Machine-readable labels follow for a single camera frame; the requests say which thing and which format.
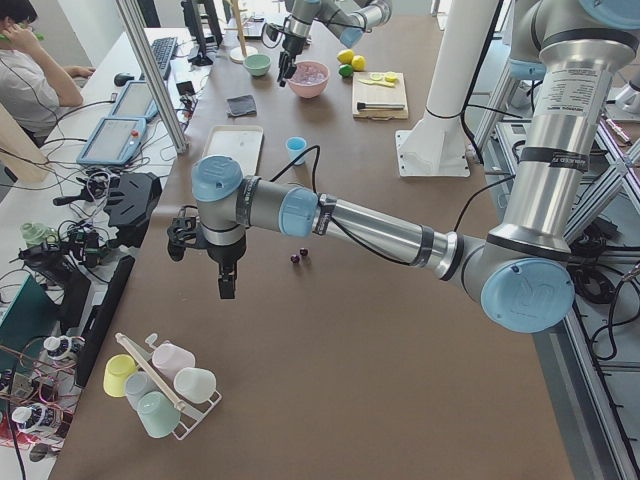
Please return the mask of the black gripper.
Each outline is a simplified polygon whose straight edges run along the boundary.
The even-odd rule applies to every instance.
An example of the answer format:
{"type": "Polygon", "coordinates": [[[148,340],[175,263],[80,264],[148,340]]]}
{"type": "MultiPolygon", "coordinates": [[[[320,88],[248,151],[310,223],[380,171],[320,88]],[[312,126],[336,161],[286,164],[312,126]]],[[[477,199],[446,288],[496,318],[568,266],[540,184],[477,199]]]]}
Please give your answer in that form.
{"type": "Polygon", "coordinates": [[[236,292],[237,262],[246,252],[246,239],[230,245],[208,244],[209,257],[218,264],[218,289],[221,299],[234,299],[236,292]]]}
{"type": "Polygon", "coordinates": [[[279,54],[277,82],[284,87],[287,80],[295,74],[295,57],[300,55],[305,46],[305,37],[291,33],[284,34],[283,51],[279,54]]]}

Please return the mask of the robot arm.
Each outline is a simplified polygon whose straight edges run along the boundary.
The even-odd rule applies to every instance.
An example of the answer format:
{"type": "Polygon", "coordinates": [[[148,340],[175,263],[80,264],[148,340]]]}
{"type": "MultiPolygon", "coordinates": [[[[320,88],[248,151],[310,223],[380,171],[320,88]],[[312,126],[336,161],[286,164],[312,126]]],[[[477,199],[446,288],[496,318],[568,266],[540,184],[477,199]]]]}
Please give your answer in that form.
{"type": "Polygon", "coordinates": [[[493,322],[533,333],[561,321],[574,301],[564,237],[589,166],[599,112],[614,73],[636,54],[639,7],[540,1],[517,15],[516,46],[541,61],[539,105],[502,223],[484,238],[440,233],[326,193],[244,174],[226,156],[192,170],[198,232],[220,267],[220,295],[235,292],[235,262],[249,228],[293,237],[333,235],[399,265],[430,269],[478,302],[493,322]]]}
{"type": "Polygon", "coordinates": [[[392,16],[391,1],[356,1],[358,8],[345,11],[336,1],[286,1],[288,15],[276,29],[284,36],[279,55],[278,83],[284,87],[297,70],[296,58],[304,49],[314,22],[324,25],[340,43],[351,48],[374,27],[386,24],[392,16]]]}

